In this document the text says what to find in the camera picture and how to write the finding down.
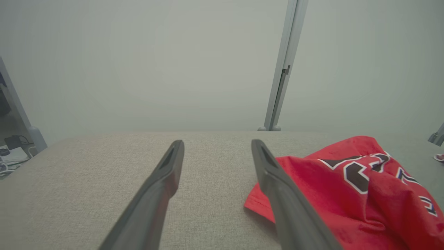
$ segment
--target red object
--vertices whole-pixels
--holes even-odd
[[[345,249],[444,249],[437,203],[374,138],[276,159]],[[258,184],[245,207],[275,222]]]

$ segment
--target cable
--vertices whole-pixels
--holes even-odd
[[[35,146],[33,146],[33,147],[29,147],[29,148],[28,148],[28,153],[29,153],[29,155],[31,156],[31,158],[34,157],[34,156],[31,154],[31,151],[29,151],[29,150],[32,149],[32,148],[35,148],[35,149],[37,150],[37,148],[36,148]]]
[[[0,176],[3,176],[4,173],[12,173],[14,170],[5,170],[0,172]]]
[[[26,143],[31,144],[31,143],[28,141],[28,139],[27,139],[26,137],[24,137],[23,135],[19,135],[19,137],[23,137],[23,138],[25,138]]]

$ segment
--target printed number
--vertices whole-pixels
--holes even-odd
[[[368,166],[357,162],[365,157],[372,157],[375,161],[369,163]],[[390,160],[390,156],[377,153],[370,156],[353,156],[342,160],[319,160],[331,170],[335,170],[338,166],[347,163],[343,168],[344,180],[360,194],[366,194],[369,191],[370,179],[364,174],[364,170],[370,168],[373,171],[382,173],[384,171],[385,163]]]
[[[438,214],[436,213],[435,207],[433,206],[432,201],[424,196],[419,196],[419,199],[421,199],[422,202],[426,203],[427,205],[424,206],[427,209],[427,212],[431,215],[434,215],[438,217]]]

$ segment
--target gray table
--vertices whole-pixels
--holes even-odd
[[[170,143],[185,142],[182,176],[166,214],[164,249],[279,249],[274,224],[244,209],[257,182],[252,139],[276,156],[303,157],[352,134],[120,133],[44,150],[0,181],[0,249],[94,249]],[[442,149],[424,139],[374,136],[444,207]]]

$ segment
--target metal bracket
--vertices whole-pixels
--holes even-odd
[[[294,62],[297,45],[301,37],[307,5],[308,0],[288,1],[265,122],[264,126],[260,127],[258,131],[281,130],[277,123],[287,89],[288,78],[292,70],[291,65]]]

